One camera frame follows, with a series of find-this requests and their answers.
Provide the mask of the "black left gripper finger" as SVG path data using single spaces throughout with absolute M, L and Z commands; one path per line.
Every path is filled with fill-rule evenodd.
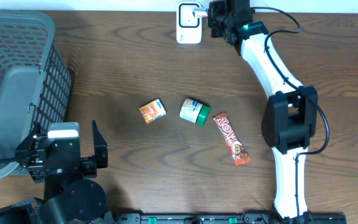
M 107 168 L 108 166 L 108 145 L 98 130 L 96 121 L 92 121 L 94 157 L 98 169 Z
M 38 134 L 40 134 L 40 123 L 36 122 L 29 135 L 17 146 L 15 153 L 16 162 L 25 161 L 35 153 L 35 143 Z

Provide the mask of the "orange Top chocolate bar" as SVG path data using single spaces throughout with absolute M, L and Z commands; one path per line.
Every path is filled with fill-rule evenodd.
M 225 142 L 230 149 L 231 156 L 236 166 L 246 164 L 251 161 L 250 155 L 244 149 L 244 146 L 238 140 L 235 131 L 228 119 L 227 113 L 222 112 L 213 117 L 214 122 L 217 124 L 220 132 L 224 136 Z

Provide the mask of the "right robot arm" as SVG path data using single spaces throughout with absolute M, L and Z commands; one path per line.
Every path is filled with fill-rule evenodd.
M 274 33 L 253 19 L 254 12 L 249 1 L 211 1 L 207 24 L 213 38 L 222 37 L 250 65 L 267 96 L 261 130 L 275 159 L 277 220 L 310 223 L 304 172 L 321 111 L 318 94 L 287 69 L 273 46 Z

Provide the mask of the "orange snack packet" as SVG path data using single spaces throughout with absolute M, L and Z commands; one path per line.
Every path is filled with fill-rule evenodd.
M 147 124 L 162 116 L 165 116 L 167 113 L 160 99 L 156 99 L 150 103 L 147 103 L 146 105 L 140 107 L 139 110 Z

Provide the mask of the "green-lidded white jar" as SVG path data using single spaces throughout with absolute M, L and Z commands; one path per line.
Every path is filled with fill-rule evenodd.
M 180 109 L 180 118 L 191 123 L 203 126 L 210 112 L 210 107 L 199 101 L 186 98 Z

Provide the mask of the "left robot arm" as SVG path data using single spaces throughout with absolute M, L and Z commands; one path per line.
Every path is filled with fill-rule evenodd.
M 94 155 L 82 157 L 78 123 L 53 123 L 41 134 L 36 123 L 17 146 L 15 156 L 0 164 L 18 162 L 44 197 L 31 197 L 0 208 L 0 224 L 7 223 L 115 223 L 106 194 L 94 178 L 108 166 L 108 145 L 92 123 Z

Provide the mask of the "white Panadol medicine box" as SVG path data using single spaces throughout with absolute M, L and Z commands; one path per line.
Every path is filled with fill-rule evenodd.
M 204 18 L 204 17 L 208 17 L 208 9 L 207 8 L 202 8 L 202 7 L 197 7 L 193 9 L 193 15 L 195 18 Z

